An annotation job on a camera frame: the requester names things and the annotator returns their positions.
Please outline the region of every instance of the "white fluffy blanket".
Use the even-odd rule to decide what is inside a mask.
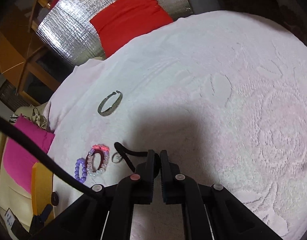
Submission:
[[[100,116],[98,105],[116,90],[121,104]],[[110,154],[116,141],[166,149],[182,173],[223,184],[283,239],[307,229],[307,48],[270,20],[226,11],[179,19],[76,67],[45,114],[56,134],[48,154],[72,176],[93,144]],[[129,174],[124,162],[110,162],[85,184]],[[58,178],[54,190],[56,213],[80,196]],[[181,219],[156,180],[153,204],[135,207],[131,239],[183,239]]]

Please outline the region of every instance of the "silver insulation sheet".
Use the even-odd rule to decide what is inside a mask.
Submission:
[[[72,66],[104,56],[99,36],[89,22],[116,0],[59,0],[38,26],[37,34]],[[192,14],[188,0],[158,0],[174,19]]]

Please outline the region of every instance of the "pink pillow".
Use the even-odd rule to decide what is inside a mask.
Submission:
[[[49,133],[23,116],[15,123],[20,131],[26,134],[38,147],[48,153],[55,135]],[[12,139],[8,139],[3,158],[5,170],[9,176],[28,193],[31,193],[31,173],[33,165],[38,160]]]

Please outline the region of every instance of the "black cord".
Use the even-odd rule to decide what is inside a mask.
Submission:
[[[92,197],[99,199],[100,196],[95,191],[88,188],[84,184],[80,183],[67,172],[65,172],[58,164],[56,164],[47,154],[45,154],[30,138],[23,134],[16,127],[11,125],[9,122],[0,117],[0,131],[13,139],[19,145],[24,147],[28,152],[31,153],[37,160],[39,160],[47,169],[54,173],[57,177],[62,179],[64,182],[75,188],[76,190]]]
[[[136,168],[132,164],[131,160],[128,158],[128,156],[126,154],[129,154],[131,156],[137,156],[137,157],[146,157],[148,155],[148,152],[133,152],[131,150],[128,150],[126,147],[124,147],[119,142],[115,142],[114,147],[115,147],[116,151],[119,153],[119,155],[125,160],[129,169],[131,169],[132,172],[135,172]],[[155,153],[155,155],[154,155],[154,167],[153,167],[153,175],[154,175],[155,178],[158,176],[160,168],[161,168],[160,157],[157,153]]]

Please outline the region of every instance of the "pink beaded bracelet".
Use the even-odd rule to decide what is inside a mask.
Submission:
[[[95,153],[99,153],[100,156],[101,156],[100,165],[99,165],[96,172],[94,172],[92,170],[93,155]],[[87,173],[91,177],[99,176],[100,174],[104,173],[106,171],[106,168],[107,168],[108,160],[109,160],[109,147],[107,147],[105,145],[100,145],[100,144],[93,145],[92,148],[90,149],[90,151],[88,152],[88,155],[87,155],[87,158],[86,158]]]

